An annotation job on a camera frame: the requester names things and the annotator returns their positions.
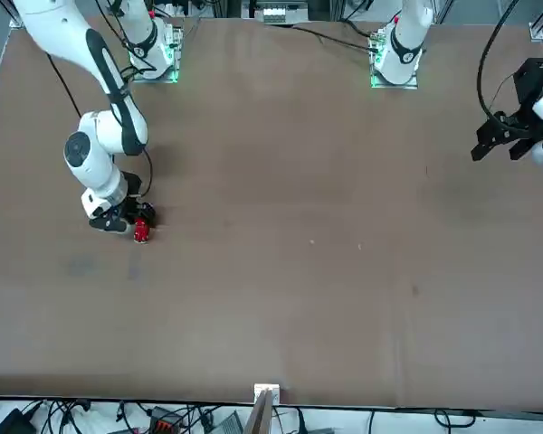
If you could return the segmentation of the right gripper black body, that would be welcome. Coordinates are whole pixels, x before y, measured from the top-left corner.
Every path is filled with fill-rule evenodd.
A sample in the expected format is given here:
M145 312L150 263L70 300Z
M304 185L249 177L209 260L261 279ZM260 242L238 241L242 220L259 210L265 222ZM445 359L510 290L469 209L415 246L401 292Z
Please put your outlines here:
M138 175L120 171L119 189L113 196L111 215L125 220L134 220L140 211L139 189L142 181Z

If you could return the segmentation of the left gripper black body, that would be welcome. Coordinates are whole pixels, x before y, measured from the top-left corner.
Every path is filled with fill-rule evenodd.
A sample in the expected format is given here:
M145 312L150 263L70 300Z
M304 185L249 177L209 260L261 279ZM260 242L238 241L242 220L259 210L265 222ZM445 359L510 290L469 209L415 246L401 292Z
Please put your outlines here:
M513 74L519 108L508 115L510 125L526 129L534 141L543 139L543 120L533 111L543 88L543 58L528 58Z

